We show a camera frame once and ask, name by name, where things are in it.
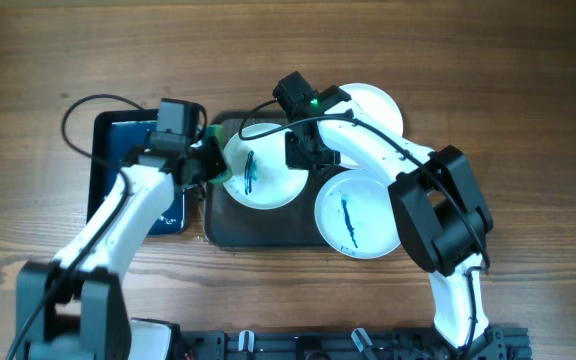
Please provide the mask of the green yellow sponge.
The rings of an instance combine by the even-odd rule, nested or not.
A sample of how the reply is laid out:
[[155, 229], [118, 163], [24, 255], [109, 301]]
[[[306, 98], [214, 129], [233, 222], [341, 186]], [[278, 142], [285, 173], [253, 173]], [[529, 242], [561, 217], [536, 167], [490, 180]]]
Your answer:
[[225, 130], [222, 125], [207, 127], [204, 144], [208, 146], [206, 173], [208, 181], [213, 184], [222, 184], [232, 176], [230, 165], [224, 155]]

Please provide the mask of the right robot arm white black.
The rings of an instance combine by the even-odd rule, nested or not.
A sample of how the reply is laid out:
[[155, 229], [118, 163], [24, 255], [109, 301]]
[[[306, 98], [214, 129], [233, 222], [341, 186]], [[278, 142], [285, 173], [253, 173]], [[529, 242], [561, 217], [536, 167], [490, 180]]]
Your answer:
[[339, 164], [348, 157], [375, 176], [393, 218], [395, 240], [428, 273], [435, 302], [433, 325], [447, 346], [471, 352], [488, 320], [479, 276], [488, 270], [488, 206], [466, 156], [403, 138], [403, 116], [385, 91], [351, 83], [313, 89], [305, 80], [280, 82], [272, 93], [297, 134], [289, 166]]

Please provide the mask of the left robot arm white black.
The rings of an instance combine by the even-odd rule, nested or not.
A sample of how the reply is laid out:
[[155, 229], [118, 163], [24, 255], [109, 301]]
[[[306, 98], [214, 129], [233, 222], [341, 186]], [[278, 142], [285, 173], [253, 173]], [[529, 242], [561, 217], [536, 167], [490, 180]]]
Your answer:
[[171, 331], [129, 319], [121, 283], [152, 225], [178, 194], [225, 178], [224, 140], [139, 145], [107, 198], [49, 262], [17, 276], [10, 359], [138, 359], [168, 355]]

